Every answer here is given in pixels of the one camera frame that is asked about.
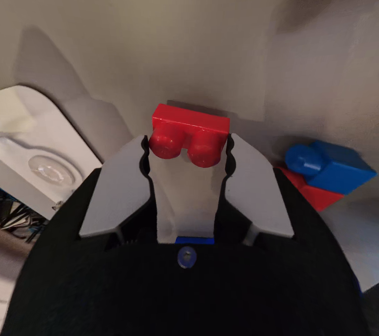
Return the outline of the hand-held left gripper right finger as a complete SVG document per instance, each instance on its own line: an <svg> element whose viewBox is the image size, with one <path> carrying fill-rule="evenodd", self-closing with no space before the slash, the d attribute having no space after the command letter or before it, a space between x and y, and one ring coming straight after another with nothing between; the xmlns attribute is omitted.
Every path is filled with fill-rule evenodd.
<svg viewBox="0 0 379 336"><path fill-rule="evenodd" d="M292 238L294 230L269 160L237 134L226 145L214 238Z"/></svg>

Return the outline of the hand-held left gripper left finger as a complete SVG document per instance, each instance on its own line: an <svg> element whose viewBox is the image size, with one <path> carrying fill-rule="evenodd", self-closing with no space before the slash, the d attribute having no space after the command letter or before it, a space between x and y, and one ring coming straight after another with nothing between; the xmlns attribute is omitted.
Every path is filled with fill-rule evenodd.
<svg viewBox="0 0 379 336"><path fill-rule="evenodd" d="M126 221L154 197L149 172L148 137L140 135L102 165L79 236L115 233L118 238L126 238L122 231Z"/></svg>

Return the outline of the red one-stud block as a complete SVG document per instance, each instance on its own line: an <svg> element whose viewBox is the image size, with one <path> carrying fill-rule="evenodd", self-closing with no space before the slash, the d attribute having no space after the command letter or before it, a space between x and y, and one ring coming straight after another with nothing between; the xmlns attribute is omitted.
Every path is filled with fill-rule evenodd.
<svg viewBox="0 0 379 336"><path fill-rule="evenodd" d="M292 172L283 167L279 167L279 169L318 212L324 211L329 206L344 198L343 194L310 186L304 176L299 173Z"/></svg>

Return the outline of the blue one-stud block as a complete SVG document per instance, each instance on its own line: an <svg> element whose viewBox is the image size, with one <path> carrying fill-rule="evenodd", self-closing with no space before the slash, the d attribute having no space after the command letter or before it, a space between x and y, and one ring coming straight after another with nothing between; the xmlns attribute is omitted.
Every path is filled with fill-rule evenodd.
<svg viewBox="0 0 379 336"><path fill-rule="evenodd" d="M285 154L287 168L301 174L309 186L348 195L377 176L353 149L316 140L295 144Z"/></svg>

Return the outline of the red two-stud block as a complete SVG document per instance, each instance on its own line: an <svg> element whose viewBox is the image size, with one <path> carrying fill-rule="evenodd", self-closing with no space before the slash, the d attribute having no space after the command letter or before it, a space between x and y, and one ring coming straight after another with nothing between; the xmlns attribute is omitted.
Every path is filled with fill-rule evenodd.
<svg viewBox="0 0 379 336"><path fill-rule="evenodd" d="M200 168L217 165L230 131L230 119L159 104L152 115L151 151L161 159L177 158L182 149Z"/></svg>

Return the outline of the grey desk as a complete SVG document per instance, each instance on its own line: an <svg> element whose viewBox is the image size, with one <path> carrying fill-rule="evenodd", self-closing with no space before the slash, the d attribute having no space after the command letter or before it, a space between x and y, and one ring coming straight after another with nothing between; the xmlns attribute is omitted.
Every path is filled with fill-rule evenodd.
<svg viewBox="0 0 379 336"><path fill-rule="evenodd" d="M378 0L1 0L1 88L16 84L100 161L164 103L230 117L273 164L319 139L378 171Z"/></svg>

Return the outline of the white tilting stand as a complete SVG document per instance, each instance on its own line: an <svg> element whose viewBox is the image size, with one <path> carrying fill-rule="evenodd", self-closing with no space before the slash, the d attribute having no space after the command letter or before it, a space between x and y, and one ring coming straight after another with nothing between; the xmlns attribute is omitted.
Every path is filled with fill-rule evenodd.
<svg viewBox="0 0 379 336"><path fill-rule="evenodd" d="M1 189L50 220L102 163L42 93L1 89L0 105Z"/></svg>

